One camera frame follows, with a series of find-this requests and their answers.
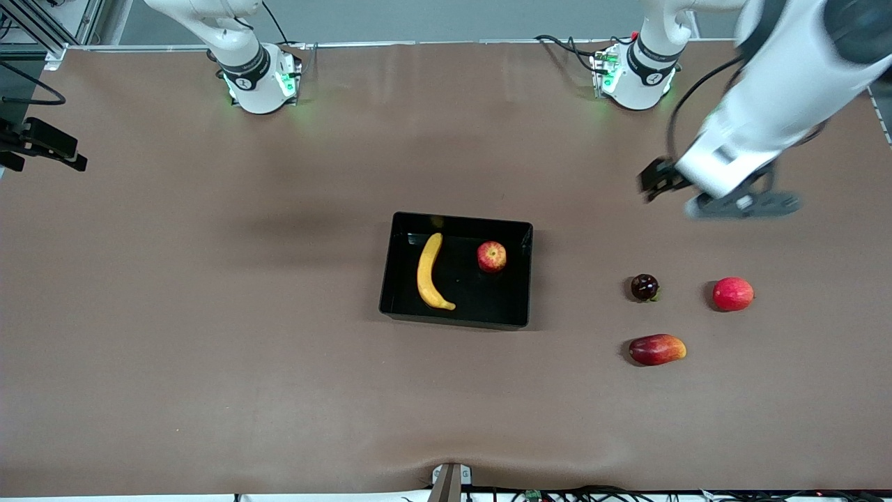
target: gray floor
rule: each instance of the gray floor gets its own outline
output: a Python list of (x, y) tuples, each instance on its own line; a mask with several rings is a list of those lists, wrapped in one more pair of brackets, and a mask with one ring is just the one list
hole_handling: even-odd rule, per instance
[[(639, 29), (643, 11), (632, 0), (267, 0), (285, 34), (301, 42), (456, 42), (532, 38), (608, 38)], [(727, 38), (736, 13), (702, 16), (704, 37)], [(279, 41), (266, 12), (247, 19), (264, 41)], [(198, 39), (135, 0), (122, 45), (195, 44)]]

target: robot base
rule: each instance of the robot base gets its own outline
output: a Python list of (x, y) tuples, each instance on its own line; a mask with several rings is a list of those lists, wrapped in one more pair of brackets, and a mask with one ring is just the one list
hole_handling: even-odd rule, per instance
[(269, 71), (258, 82), (254, 90), (243, 90), (225, 79), (233, 106), (241, 106), (246, 112), (273, 113), (283, 105), (296, 105), (301, 85), (300, 59), (295, 61), (289, 54), (273, 44), (262, 44), (269, 53)]
[(656, 105), (667, 92), (675, 76), (675, 70), (665, 78), (664, 85), (646, 86), (641, 77), (635, 74), (627, 64), (623, 64), (631, 50), (630, 44), (613, 44), (603, 51), (598, 51), (589, 58), (591, 67), (606, 71), (606, 75), (598, 72), (591, 74), (595, 88), (595, 97), (612, 97), (623, 108), (630, 110), (647, 110)]

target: metal bracket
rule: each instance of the metal bracket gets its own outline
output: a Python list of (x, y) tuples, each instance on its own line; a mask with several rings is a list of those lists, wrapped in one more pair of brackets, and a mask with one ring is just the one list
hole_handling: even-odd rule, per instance
[[(440, 473), (442, 472), (442, 468), (445, 465), (450, 464), (441, 464), (434, 469), (434, 474), (431, 476), (431, 483), (436, 484), (437, 478), (440, 477)], [(471, 484), (471, 468), (467, 465), (459, 465), (461, 468), (461, 484), (469, 485)]]
[(638, 175), (640, 189), (645, 192), (648, 202), (653, 202), (658, 195), (686, 188), (691, 185), (675, 170), (675, 164), (669, 157), (658, 157)]
[[(753, 185), (765, 177), (765, 187), (761, 191)], [(793, 192), (775, 192), (774, 163), (768, 163), (749, 176), (739, 187), (722, 198), (712, 198), (700, 194), (685, 205), (685, 212), (691, 218), (725, 218), (740, 220), (746, 218), (779, 218), (789, 216), (801, 206), (799, 196)]]

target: black tray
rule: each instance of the black tray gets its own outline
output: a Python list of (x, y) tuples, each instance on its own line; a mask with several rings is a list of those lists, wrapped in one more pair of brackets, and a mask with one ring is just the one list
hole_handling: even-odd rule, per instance
[[(443, 234), (443, 244), (434, 263), (434, 285), (456, 305), (452, 311), (431, 308), (418, 295), (418, 259), (436, 232)], [(494, 274), (477, 266), (477, 248), (487, 240), (500, 242), (508, 252), (505, 268)], [(523, 328), (530, 320), (532, 259), (530, 223), (396, 213), (379, 309), (403, 321)]]

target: metal frame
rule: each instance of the metal frame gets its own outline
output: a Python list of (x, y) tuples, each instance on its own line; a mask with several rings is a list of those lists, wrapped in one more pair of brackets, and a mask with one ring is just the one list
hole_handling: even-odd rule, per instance
[(2, 46), (2, 50), (4, 54), (14, 55), (46, 54), (47, 69), (54, 70), (69, 46), (89, 43), (90, 37), (95, 33), (96, 18), (104, 2), (105, 0), (88, 0), (77, 33), (72, 34), (34, 0), (0, 0), (0, 10), (35, 41), (34, 44)]

